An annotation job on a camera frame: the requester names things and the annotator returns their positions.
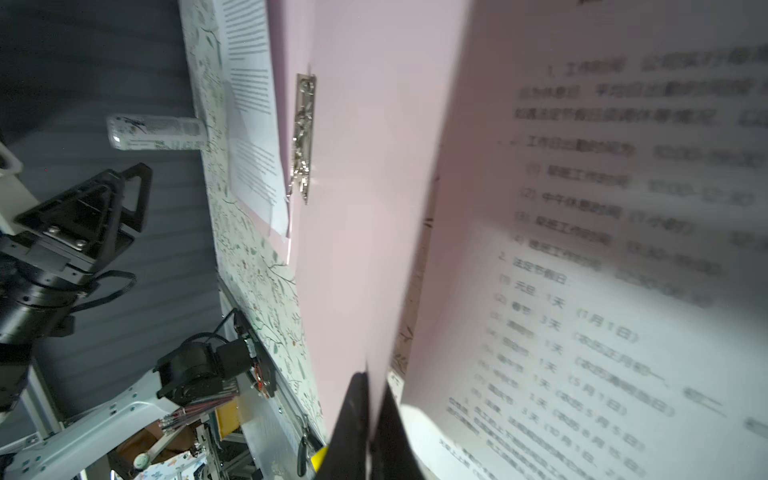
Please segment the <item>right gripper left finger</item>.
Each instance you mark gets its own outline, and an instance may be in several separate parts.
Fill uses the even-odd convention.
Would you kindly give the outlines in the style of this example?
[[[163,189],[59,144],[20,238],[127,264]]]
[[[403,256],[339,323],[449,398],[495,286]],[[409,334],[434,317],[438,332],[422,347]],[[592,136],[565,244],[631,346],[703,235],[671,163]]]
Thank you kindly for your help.
[[[318,480],[364,480],[369,435],[368,375],[355,373],[349,382],[342,407]]]

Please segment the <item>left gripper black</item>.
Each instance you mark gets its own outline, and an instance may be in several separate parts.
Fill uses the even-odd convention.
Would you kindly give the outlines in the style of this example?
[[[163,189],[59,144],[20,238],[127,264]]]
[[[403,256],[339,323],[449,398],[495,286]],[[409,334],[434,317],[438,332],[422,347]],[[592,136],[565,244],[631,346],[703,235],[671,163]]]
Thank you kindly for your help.
[[[153,170],[105,170],[18,214],[26,230],[1,232],[1,284],[28,274],[84,285],[133,245],[147,223]]]

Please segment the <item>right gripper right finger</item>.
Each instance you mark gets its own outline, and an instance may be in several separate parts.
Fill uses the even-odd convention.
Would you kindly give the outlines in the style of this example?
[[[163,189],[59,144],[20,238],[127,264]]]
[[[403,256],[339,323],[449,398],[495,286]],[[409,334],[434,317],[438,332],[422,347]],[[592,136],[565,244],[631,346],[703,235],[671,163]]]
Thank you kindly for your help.
[[[410,446],[398,405],[388,385],[369,448],[372,480],[424,480]]]

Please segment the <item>printed paper sheet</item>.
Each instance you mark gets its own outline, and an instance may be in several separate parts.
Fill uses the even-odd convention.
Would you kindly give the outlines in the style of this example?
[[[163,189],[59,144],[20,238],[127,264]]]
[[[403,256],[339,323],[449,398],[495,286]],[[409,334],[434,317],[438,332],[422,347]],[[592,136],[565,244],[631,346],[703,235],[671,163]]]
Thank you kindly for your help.
[[[767,475],[767,5],[475,1],[402,398],[441,479]]]
[[[216,1],[231,188],[271,230],[287,234],[284,163],[264,1]]]

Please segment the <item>pink file folder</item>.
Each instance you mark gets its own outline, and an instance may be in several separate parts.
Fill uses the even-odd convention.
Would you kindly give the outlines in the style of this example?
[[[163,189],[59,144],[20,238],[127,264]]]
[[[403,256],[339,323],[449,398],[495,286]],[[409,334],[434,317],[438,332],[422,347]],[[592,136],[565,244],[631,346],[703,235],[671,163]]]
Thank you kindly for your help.
[[[351,377],[384,389],[471,5],[272,1],[288,160],[299,74],[317,81],[308,202],[290,196],[289,263],[322,412]]]

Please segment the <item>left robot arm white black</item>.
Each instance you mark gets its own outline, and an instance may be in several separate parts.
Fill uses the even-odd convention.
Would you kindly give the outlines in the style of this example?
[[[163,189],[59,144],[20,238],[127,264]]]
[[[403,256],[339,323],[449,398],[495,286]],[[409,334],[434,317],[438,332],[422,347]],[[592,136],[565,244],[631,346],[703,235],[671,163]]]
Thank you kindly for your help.
[[[104,170],[40,202],[15,175],[1,179],[1,411],[29,385],[36,344],[73,334],[79,313],[136,284],[115,270],[146,224],[152,170]],[[245,333],[195,334],[161,357],[116,398],[36,445],[1,457],[5,479],[71,479],[139,428],[176,433],[233,400],[237,379],[259,363]]]

